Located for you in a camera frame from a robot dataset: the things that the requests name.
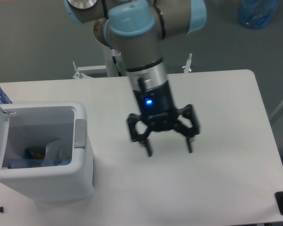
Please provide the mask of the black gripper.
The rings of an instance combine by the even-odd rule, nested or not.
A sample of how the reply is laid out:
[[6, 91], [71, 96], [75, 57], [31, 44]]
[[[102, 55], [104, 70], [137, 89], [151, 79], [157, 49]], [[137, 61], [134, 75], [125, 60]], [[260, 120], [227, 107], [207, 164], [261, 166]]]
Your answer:
[[[151, 157], [153, 152], [148, 136], [152, 131], [175, 130], [186, 138], [189, 153], [193, 153], [192, 143], [195, 136], [200, 134], [200, 123], [192, 104], [181, 109], [176, 109], [170, 89], [169, 82], [156, 86], [152, 89], [146, 88], [145, 80], [137, 81], [139, 90], [134, 90], [137, 104], [141, 115], [129, 114], [127, 125], [132, 142], [139, 142]], [[179, 117], [189, 120], [190, 126], [185, 125]], [[137, 132], [136, 124], [142, 121], [147, 128], [144, 133]]]

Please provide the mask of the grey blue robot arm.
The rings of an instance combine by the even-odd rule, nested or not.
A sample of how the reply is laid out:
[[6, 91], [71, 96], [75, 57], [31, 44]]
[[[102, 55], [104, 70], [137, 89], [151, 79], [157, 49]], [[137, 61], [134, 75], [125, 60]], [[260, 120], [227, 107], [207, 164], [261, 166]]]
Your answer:
[[121, 54], [140, 114], [127, 118], [130, 137], [152, 149], [151, 132], [174, 130], [186, 138], [188, 150], [200, 133], [192, 105], [178, 109], [173, 101], [159, 42], [204, 27], [203, 0], [66, 0], [64, 5], [76, 24], [102, 23], [99, 39]]

